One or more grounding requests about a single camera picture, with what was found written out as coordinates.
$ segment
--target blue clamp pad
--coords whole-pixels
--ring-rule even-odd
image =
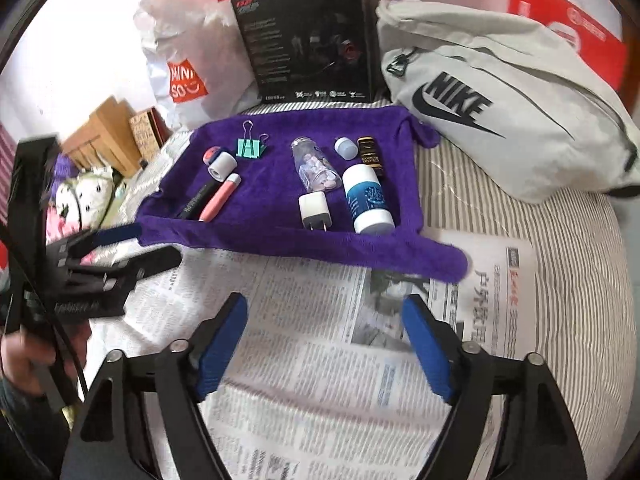
[[[94,248],[117,244],[123,240],[140,238],[142,226],[137,223],[119,225],[111,229],[101,229],[95,233]]]
[[[220,381],[242,337],[248,318],[249,309],[246,299],[238,294],[226,319],[200,357],[198,383],[195,387],[198,402],[202,402],[207,395],[215,392],[220,386]]]
[[[451,373],[449,360],[431,327],[422,316],[420,308],[410,298],[404,300],[402,304],[402,323],[431,389],[445,402],[449,402],[454,393],[449,382]]]

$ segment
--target sticker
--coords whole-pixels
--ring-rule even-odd
[[[386,209],[385,196],[380,184],[361,182],[353,186],[347,195],[349,211],[353,221],[362,213],[371,209]]]

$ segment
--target white cylindrical container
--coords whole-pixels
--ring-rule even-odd
[[[396,228],[372,168],[365,164],[351,166],[344,172],[342,183],[357,234],[386,235]]]
[[[224,182],[237,167],[238,163],[233,155],[227,152],[220,152],[209,166],[209,174],[216,180]]]

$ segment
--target white wall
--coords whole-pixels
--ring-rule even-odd
[[[0,75],[0,122],[15,138],[73,133],[108,96],[155,102],[132,16],[140,0],[49,0]],[[506,10],[507,0],[435,0]],[[572,0],[620,35],[608,0]]]

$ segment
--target purple towel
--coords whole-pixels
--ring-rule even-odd
[[[211,223],[178,220],[186,203],[209,179],[202,155],[211,146],[235,154],[242,122],[254,122],[253,138],[267,133],[262,158],[238,158],[242,184]],[[298,197],[305,193],[290,144],[311,137],[343,174],[359,159],[346,161],[334,151],[339,137],[378,141],[386,178],[381,182],[397,228],[387,236],[357,235],[344,188],[326,194],[334,224],[329,232],[302,226]],[[452,246],[420,236],[423,218],[414,164],[414,140],[434,148],[439,134],[419,123],[404,107],[302,110],[236,116],[207,124],[191,137],[189,147],[162,180],[160,191],[147,197],[136,221],[143,227],[140,243],[177,243],[194,248],[220,248],[264,256],[300,256],[374,269],[419,274],[458,282],[467,269],[466,256]]]

